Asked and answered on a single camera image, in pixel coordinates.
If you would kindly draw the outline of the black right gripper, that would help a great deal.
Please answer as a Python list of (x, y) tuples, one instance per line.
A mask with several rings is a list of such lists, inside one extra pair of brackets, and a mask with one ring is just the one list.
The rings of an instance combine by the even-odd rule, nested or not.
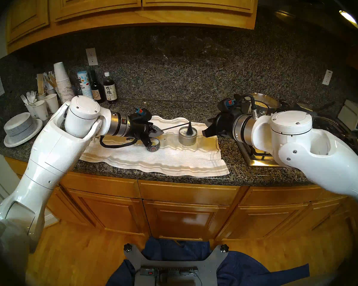
[(241, 108), (222, 109), (216, 118), (207, 118), (207, 128), (202, 131), (204, 137), (236, 137), (235, 121), (242, 115)]

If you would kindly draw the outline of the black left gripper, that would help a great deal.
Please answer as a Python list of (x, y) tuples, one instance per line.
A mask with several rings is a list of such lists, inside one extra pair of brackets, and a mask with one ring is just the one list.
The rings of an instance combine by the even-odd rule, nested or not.
[(158, 126), (153, 125), (142, 118), (130, 117), (129, 120), (130, 127), (128, 131), (128, 138), (141, 140), (145, 147), (152, 146), (150, 134), (152, 134), (152, 137), (159, 137), (164, 134), (164, 131)]

